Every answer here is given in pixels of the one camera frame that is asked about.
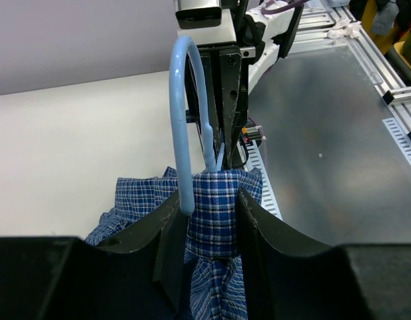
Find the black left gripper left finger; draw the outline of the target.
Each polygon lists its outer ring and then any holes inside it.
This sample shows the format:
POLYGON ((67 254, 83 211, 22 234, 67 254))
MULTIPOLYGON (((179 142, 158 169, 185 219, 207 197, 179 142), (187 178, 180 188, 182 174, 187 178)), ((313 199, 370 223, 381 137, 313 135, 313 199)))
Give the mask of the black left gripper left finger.
POLYGON ((0 237, 0 319, 172 319, 187 224, 173 193, 96 246, 78 237, 0 237))

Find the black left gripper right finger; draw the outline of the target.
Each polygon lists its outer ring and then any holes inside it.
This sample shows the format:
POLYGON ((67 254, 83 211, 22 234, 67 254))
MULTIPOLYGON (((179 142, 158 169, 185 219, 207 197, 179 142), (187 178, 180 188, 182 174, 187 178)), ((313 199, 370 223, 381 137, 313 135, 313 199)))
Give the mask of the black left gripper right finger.
POLYGON ((411 243, 329 246, 236 200, 249 319, 411 319, 411 243))

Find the blue wire hanger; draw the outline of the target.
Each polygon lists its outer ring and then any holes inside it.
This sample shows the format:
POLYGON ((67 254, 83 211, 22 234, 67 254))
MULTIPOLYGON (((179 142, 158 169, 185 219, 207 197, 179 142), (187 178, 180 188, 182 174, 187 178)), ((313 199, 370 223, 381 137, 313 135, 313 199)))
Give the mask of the blue wire hanger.
POLYGON ((215 157, 213 130, 209 121, 208 97, 203 63, 195 42, 188 36, 179 37, 176 40, 171 53, 169 70, 169 111, 177 170, 180 209, 186 216, 191 216, 195 211, 195 196, 189 153, 189 135, 185 115, 186 59, 191 60, 194 71, 194 80, 198 89, 203 159, 208 172, 217 172, 222 169, 225 144, 222 143, 220 145, 218 156, 215 157))

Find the blue checked shirt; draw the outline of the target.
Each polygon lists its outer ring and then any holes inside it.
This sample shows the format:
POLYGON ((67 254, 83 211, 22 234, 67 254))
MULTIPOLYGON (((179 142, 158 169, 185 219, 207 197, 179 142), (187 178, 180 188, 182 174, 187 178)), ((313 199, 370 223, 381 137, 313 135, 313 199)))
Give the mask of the blue checked shirt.
MULTIPOLYGON (((239 189, 261 202, 261 178, 258 169, 193 176, 195 212, 185 249, 185 263, 193 264, 193 274, 188 278, 179 319, 247 319, 235 207, 239 189)), ((98 245, 157 209, 176 190, 177 172, 172 167, 167 167, 162 177, 118 179, 113 208, 101 215, 85 241, 98 245)))

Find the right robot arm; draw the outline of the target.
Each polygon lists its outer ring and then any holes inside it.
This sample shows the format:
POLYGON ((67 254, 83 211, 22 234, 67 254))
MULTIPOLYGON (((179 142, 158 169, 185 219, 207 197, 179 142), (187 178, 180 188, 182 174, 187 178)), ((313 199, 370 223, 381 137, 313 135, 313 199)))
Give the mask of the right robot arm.
POLYGON ((185 59, 188 117, 199 127, 206 169, 238 169, 248 94, 292 47, 304 1, 175 1, 185 59))

